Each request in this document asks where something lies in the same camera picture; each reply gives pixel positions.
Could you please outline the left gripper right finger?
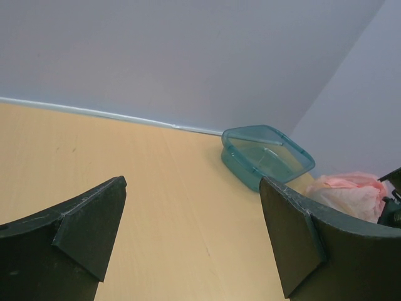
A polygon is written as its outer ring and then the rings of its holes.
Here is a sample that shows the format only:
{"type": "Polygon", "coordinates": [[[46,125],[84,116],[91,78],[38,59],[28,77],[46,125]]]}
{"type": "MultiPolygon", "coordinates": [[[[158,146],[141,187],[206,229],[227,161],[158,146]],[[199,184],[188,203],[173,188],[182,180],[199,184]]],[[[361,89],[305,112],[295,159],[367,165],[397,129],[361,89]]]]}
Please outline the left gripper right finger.
{"type": "Polygon", "coordinates": [[[399,229],[339,212],[270,177],[259,193],[285,298],[400,299],[399,229]]]}

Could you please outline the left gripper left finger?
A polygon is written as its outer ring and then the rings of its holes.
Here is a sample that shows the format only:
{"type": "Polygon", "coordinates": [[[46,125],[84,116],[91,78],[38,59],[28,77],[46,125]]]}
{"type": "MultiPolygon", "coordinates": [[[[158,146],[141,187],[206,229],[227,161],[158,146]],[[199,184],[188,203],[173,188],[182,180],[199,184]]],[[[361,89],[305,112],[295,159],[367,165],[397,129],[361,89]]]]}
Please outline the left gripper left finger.
{"type": "Polygon", "coordinates": [[[1,225],[1,300],[94,300],[127,197],[113,177],[52,207],[1,225]]]}

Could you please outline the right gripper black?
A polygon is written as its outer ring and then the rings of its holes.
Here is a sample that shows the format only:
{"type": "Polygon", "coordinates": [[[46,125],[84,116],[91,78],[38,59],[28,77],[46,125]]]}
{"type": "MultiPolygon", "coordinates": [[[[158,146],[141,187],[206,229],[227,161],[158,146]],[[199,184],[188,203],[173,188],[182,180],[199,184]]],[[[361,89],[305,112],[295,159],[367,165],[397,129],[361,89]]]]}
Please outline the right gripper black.
{"type": "Polygon", "coordinates": [[[393,187],[392,197],[384,197],[385,206],[378,219],[378,224],[385,226],[400,226],[401,209],[400,209],[400,170],[398,169],[379,178],[380,182],[388,181],[393,187]]]}

